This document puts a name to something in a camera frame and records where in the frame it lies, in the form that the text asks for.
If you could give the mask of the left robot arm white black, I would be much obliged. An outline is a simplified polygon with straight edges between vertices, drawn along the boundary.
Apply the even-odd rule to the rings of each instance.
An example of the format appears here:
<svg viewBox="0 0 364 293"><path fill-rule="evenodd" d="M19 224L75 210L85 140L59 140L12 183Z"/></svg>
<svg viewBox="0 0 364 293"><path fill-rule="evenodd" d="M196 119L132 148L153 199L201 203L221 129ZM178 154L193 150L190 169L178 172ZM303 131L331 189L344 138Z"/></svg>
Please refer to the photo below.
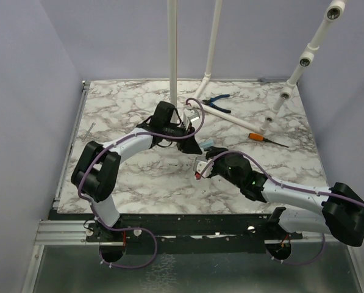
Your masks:
<svg viewBox="0 0 364 293"><path fill-rule="evenodd" d="M151 116L122 138L103 144L92 140L85 145L71 183L77 187L78 196L90 203L95 220L102 224L100 233L105 239L114 241L121 234L117 222L120 213L112 198L120 164L163 140L176 143L182 153L202 154L194 135L203 122L204 112L193 109L189 103L180 116L173 104L161 101Z"/></svg>

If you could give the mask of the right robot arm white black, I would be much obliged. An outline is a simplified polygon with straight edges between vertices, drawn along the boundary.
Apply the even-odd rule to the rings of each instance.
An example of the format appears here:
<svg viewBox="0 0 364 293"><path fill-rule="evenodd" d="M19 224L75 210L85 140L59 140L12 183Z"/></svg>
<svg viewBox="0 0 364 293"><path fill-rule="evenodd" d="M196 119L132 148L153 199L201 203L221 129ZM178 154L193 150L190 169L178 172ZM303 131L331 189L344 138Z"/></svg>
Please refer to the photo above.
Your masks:
<svg viewBox="0 0 364 293"><path fill-rule="evenodd" d="M266 224L268 234L280 239L287 233L309 231L327 233L336 240L359 247L364 240L364 201L346 184L311 187L276 179L260 168L252 169L256 160L241 151L211 148L196 158L197 179L221 176L237 186L252 201L294 206L284 209Z"/></svg>

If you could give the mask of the orange handled tool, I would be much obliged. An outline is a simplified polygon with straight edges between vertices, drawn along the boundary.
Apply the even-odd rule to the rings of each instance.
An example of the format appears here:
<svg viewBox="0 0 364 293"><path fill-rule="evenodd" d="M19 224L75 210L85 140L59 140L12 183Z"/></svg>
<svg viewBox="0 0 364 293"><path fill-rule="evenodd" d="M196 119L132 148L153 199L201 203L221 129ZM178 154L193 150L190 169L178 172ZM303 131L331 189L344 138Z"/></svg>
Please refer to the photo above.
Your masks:
<svg viewBox="0 0 364 293"><path fill-rule="evenodd" d="M264 137L264 136L262 136L260 134L256 134L256 133L249 133L248 138L253 140L253 141L256 141L256 142L272 143L272 144L275 144L275 145L279 145L281 147L288 148L288 146L286 146L286 145L274 142L274 141L272 141L270 139L267 139L266 137Z"/></svg>

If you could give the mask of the aluminium rail frame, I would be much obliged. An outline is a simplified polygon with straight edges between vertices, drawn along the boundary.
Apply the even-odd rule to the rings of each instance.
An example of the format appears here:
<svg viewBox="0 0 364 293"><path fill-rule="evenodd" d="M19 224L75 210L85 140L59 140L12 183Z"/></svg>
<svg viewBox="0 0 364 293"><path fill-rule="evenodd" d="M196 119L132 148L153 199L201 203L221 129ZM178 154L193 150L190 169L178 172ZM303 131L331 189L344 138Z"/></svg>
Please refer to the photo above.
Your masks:
<svg viewBox="0 0 364 293"><path fill-rule="evenodd" d="M90 84L73 150L57 193L57 213L90 214L70 183L74 163L90 139L115 139L169 97L166 80L93 81ZM85 141L90 125L96 125ZM267 131L272 143L248 138L248 130L208 114L198 140L244 151L271 175L310 186L326 177L298 91L281 108ZM192 177L193 157L175 147L146 151L123 164L121 187L113 199L121 212L137 214L242 214L271 212L248 201L223 179L199 183ZM152 264L146 255L128 255L126 269L101 264L99 245L81 244L82 231L62 229L51 220L40 224L36 243L39 268L26 292L360 292L347 246L313 234L294 243L295 266L265 254L161 254Z"/></svg>

